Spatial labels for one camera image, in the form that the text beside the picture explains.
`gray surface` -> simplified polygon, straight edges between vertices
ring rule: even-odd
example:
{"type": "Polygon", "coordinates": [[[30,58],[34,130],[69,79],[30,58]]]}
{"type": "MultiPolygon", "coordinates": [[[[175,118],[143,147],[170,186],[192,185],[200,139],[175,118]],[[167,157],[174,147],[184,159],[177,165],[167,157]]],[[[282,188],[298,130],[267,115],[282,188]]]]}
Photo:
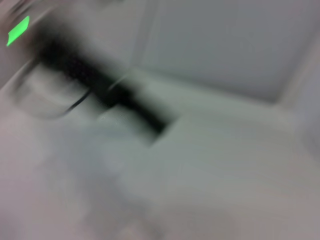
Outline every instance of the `gray surface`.
{"type": "Polygon", "coordinates": [[[159,1],[145,68],[267,101],[281,94],[320,18],[317,0],[159,1]]]}

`green light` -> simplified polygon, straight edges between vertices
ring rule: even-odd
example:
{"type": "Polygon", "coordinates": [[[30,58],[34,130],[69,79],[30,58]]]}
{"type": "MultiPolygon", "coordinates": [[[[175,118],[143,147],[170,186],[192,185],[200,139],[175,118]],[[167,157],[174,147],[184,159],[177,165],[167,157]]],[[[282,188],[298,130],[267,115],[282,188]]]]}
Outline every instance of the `green light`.
{"type": "Polygon", "coordinates": [[[8,33],[9,39],[8,39],[8,43],[6,44],[7,47],[10,44],[12,44],[18,37],[20,37],[27,30],[29,21],[30,21],[30,17],[27,16],[17,26],[15,26],[14,29],[12,29],[8,33]]]}

